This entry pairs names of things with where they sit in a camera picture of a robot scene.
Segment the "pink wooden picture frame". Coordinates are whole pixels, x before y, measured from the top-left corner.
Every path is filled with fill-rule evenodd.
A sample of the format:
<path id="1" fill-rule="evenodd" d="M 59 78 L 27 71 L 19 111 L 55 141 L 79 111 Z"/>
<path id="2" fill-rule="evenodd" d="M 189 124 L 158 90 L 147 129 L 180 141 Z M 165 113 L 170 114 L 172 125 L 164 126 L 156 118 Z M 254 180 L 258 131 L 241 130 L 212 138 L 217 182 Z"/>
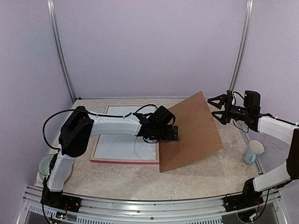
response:
<path id="1" fill-rule="evenodd" d="M 153 105 L 109 105 L 104 114 L 91 115 L 94 120 L 91 137 L 96 140 L 90 156 L 91 162 L 112 164 L 159 164 L 159 144 L 153 140 L 148 143 L 137 137 L 141 128 L 139 119 L 133 115 L 138 112 L 154 112 Z"/>

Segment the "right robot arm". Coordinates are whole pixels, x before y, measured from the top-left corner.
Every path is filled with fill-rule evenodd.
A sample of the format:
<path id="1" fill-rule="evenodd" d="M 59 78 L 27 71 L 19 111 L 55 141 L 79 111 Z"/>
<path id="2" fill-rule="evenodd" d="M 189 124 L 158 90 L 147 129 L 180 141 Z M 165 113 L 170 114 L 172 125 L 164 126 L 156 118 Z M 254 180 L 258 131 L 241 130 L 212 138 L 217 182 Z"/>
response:
<path id="1" fill-rule="evenodd" d="M 218 108 L 212 116 L 221 124 L 242 121 L 248 129 L 263 135 L 262 143 L 267 153 L 282 156 L 280 164 L 257 177 L 248 179 L 242 193 L 224 198 L 226 211 L 234 211 L 263 203 L 262 194 L 266 190 L 279 189 L 299 178 L 299 125 L 291 123 L 270 113 L 261 113 L 261 96 L 256 91 L 246 90 L 242 95 L 243 105 L 236 104 L 236 91 L 209 98 L 207 102 Z"/>

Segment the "brown cardboard backing board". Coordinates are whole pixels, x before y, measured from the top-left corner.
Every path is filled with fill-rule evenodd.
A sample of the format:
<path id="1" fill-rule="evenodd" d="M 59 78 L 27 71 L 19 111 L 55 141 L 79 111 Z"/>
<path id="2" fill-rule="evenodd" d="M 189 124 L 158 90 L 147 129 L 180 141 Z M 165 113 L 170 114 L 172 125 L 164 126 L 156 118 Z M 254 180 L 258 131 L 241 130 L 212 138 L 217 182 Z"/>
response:
<path id="1" fill-rule="evenodd" d="M 176 116 L 177 141 L 159 143 L 159 172 L 199 161 L 224 148 L 202 91 L 169 108 Z"/>

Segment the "dark landscape photo print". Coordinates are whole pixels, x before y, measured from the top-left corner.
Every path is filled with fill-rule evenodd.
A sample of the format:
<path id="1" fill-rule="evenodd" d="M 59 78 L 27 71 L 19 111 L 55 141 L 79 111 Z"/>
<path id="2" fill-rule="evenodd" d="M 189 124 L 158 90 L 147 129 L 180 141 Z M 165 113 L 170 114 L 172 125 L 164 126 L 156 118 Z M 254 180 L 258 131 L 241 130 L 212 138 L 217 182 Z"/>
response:
<path id="1" fill-rule="evenodd" d="M 98 136 L 93 146 L 91 161 L 111 163 L 158 164 L 158 144 L 146 143 L 142 137 L 129 135 Z"/>

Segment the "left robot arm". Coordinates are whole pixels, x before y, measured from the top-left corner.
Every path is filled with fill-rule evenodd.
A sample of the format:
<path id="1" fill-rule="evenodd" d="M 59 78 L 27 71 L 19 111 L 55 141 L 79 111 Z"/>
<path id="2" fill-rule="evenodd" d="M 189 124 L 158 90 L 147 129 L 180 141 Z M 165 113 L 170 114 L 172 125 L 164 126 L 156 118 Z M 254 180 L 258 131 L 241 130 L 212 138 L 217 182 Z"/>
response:
<path id="1" fill-rule="evenodd" d="M 92 136 L 128 135 L 141 137 L 146 143 L 177 141 L 176 117 L 164 106 L 154 112 L 139 110 L 125 115 L 97 114 L 84 106 L 69 109 L 70 116 L 60 129 L 57 151 L 43 180 L 41 204 L 66 211 L 78 211 L 81 198 L 63 193 L 64 182 L 75 160 L 82 156 Z"/>

